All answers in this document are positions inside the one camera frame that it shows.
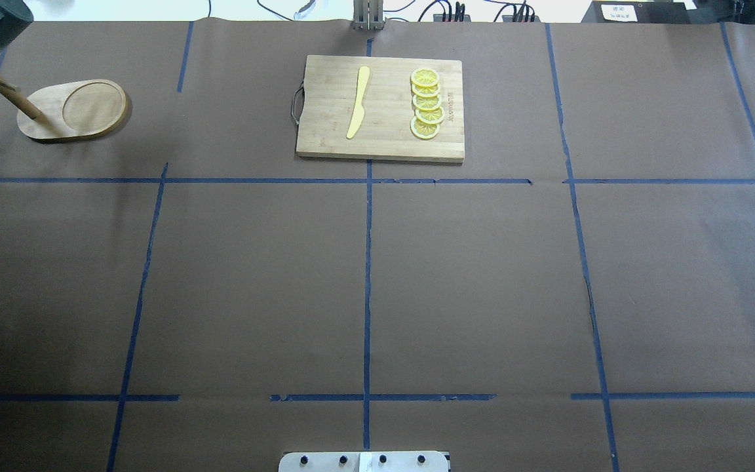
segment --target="wooden cutting board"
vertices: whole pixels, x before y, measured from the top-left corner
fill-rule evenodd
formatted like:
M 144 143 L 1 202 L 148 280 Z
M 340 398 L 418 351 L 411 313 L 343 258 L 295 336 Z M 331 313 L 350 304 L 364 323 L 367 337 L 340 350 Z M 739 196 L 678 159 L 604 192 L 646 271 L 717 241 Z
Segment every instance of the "wooden cutting board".
M 357 135 L 345 138 L 357 95 L 357 72 L 371 69 Z M 410 73 L 429 67 L 440 75 L 444 121 L 431 140 L 410 131 L 414 117 Z M 345 159 L 392 159 L 461 163 L 465 159 L 462 63 L 459 60 L 393 57 L 308 56 L 305 107 L 296 155 Z

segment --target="yellow lemon slice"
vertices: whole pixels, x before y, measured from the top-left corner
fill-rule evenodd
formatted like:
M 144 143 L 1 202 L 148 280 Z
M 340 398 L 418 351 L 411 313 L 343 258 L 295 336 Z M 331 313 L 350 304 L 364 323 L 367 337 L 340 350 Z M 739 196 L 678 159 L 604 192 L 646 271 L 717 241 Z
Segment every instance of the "yellow lemon slice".
M 444 110 L 442 107 L 438 107 L 435 110 L 423 111 L 416 110 L 416 117 L 420 122 L 426 125 L 438 125 L 444 121 Z
M 438 84 L 438 72 L 422 67 L 410 74 L 410 80 L 419 87 L 434 87 Z
M 432 140 L 438 134 L 438 125 L 428 125 L 414 117 L 410 122 L 410 130 L 420 140 Z
M 413 94 L 413 106 L 416 110 L 432 111 L 441 107 L 441 96 L 418 96 Z
M 414 94 L 420 96 L 420 98 L 432 98 L 433 96 L 437 96 L 438 93 L 441 92 L 441 86 L 436 84 L 433 87 L 420 87 L 416 84 L 413 84 L 412 91 Z

